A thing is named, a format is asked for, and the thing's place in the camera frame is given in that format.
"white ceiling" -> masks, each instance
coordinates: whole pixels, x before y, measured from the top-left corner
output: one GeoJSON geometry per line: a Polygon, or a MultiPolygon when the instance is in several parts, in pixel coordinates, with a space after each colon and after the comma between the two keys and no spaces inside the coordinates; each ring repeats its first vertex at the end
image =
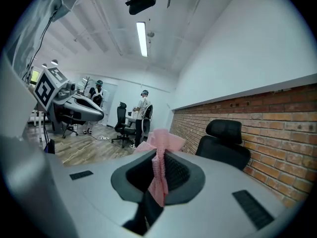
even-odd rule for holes
{"type": "Polygon", "coordinates": [[[137,63],[179,73],[206,33],[231,0],[157,0],[157,4],[130,15],[126,0],[78,0],[73,10],[53,22],[34,61],[36,67],[52,59],[67,69],[80,67],[77,59],[96,54],[109,64],[137,63]],[[145,21],[149,57],[141,56],[137,21],[145,21]]]}

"ceiling light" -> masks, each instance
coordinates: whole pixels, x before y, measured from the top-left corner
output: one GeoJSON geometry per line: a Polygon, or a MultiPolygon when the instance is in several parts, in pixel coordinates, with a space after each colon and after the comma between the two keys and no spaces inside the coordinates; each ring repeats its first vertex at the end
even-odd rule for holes
{"type": "Polygon", "coordinates": [[[137,22],[137,29],[141,47],[142,56],[148,57],[147,36],[145,31],[145,22],[137,22]]]}
{"type": "Polygon", "coordinates": [[[52,60],[51,63],[54,65],[58,65],[58,61],[56,59],[52,60]]]}

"person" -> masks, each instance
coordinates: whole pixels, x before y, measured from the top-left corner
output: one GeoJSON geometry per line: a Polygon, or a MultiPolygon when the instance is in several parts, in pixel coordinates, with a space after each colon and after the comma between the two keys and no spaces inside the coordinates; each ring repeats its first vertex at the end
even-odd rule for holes
{"type": "MultiPolygon", "coordinates": [[[[100,108],[103,106],[103,88],[102,88],[103,82],[101,80],[98,80],[96,82],[96,88],[92,87],[89,90],[87,98],[91,99],[94,103],[96,103],[100,108]]],[[[83,125],[83,133],[86,134],[87,131],[89,134],[93,132],[93,127],[96,125],[97,121],[87,121],[83,125]]]]}
{"type": "Polygon", "coordinates": [[[138,116],[135,122],[135,141],[134,144],[130,145],[131,148],[137,148],[140,144],[141,136],[142,136],[142,112],[145,110],[145,107],[149,104],[151,104],[151,101],[149,100],[149,92],[147,90],[144,90],[141,93],[142,99],[140,99],[138,106],[133,109],[133,111],[138,111],[138,116]]]}

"chair headrest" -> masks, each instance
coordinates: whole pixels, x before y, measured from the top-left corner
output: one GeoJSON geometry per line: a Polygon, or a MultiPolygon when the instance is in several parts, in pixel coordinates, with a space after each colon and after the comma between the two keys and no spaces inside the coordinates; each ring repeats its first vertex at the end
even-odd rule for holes
{"type": "Polygon", "coordinates": [[[225,139],[230,143],[241,144],[241,126],[239,121],[215,119],[208,124],[206,133],[213,137],[225,139]]]}
{"type": "Polygon", "coordinates": [[[120,102],[119,108],[126,109],[127,105],[125,103],[123,103],[123,102],[120,102]]]}

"brick wall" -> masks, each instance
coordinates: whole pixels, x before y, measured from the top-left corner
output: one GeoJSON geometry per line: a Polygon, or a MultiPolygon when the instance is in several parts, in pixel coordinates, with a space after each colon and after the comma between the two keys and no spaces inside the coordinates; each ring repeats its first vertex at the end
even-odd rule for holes
{"type": "Polygon", "coordinates": [[[195,154],[213,119],[242,123],[242,145],[251,152],[244,172],[290,207],[307,197],[317,169],[317,84],[176,110],[171,133],[195,154]]]}

